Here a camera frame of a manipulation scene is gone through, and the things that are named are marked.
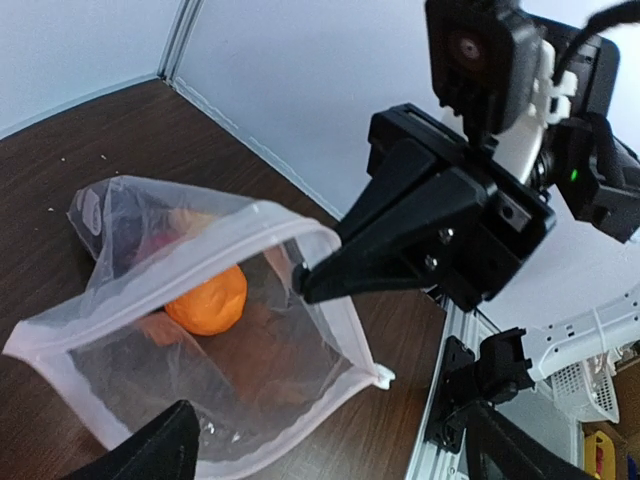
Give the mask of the clear zip top bag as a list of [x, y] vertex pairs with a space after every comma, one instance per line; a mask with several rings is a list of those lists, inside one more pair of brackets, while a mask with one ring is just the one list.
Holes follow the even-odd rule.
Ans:
[[20, 321], [3, 352], [114, 448], [170, 404], [199, 422], [196, 474], [246, 476], [360, 391], [388, 389], [350, 298], [309, 304], [294, 269], [340, 246], [270, 201], [134, 176], [79, 190], [85, 290]]

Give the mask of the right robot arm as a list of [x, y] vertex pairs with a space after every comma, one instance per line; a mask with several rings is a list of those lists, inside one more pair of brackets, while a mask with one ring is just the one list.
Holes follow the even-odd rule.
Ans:
[[[582, 28], [515, 1], [425, 5], [432, 85], [455, 131], [411, 104], [372, 117], [370, 183], [336, 227], [341, 246], [293, 284], [317, 304], [436, 287], [464, 312], [496, 297], [555, 226], [548, 190], [618, 241], [639, 231], [639, 159], [607, 120], [619, 53], [603, 32], [639, 19], [625, 1]], [[472, 479], [582, 479], [499, 405], [635, 340], [639, 291], [470, 350], [444, 344], [424, 437], [467, 458]]]

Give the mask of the orange toy fruit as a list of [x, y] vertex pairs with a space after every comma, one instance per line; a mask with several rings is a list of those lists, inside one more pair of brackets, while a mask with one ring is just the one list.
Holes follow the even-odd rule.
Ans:
[[242, 318], [247, 298], [247, 278], [235, 265], [169, 302], [164, 310], [188, 332], [213, 336]]

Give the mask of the red toy fruit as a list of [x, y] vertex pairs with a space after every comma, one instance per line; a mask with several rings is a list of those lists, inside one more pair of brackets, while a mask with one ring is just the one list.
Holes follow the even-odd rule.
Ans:
[[176, 232], [151, 234], [141, 241], [135, 260], [137, 262], [142, 262], [151, 255], [154, 255], [156, 252], [177, 242], [180, 238], [181, 235]]

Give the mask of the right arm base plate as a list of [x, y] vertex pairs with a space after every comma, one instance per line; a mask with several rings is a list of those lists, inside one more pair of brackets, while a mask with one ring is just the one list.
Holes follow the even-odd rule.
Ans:
[[487, 400], [497, 385], [497, 335], [484, 339], [476, 355], [460, 339], [446, 339], [424, 440], [459, 453], [470, 405]]

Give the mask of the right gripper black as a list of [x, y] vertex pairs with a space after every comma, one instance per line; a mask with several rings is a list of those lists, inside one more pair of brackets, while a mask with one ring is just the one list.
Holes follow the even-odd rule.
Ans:
[[551, 209], [412, 104], [373, 115], [371, 180], [335, 227], [342, 246], [298, 265], [309, 304], [436, 285], [465, 311], [494, 298], [555, 224]]

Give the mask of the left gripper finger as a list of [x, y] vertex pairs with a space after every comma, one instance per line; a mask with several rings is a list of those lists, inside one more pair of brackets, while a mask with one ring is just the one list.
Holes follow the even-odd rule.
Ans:
[[69, 473], [68, 479], [193, 479], [200, 424], [180, 400], [114, 450]]

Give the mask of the dark purple toy fruit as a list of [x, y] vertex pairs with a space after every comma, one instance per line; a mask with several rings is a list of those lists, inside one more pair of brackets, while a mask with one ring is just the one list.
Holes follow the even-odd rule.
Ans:
[[156, 233], [178, 233], [169, 225], [166, 204], [117, 179], [78, 191], [68, 219], [96, 265], [114, 278], [140, 263], [135, 256], [143, 239]]

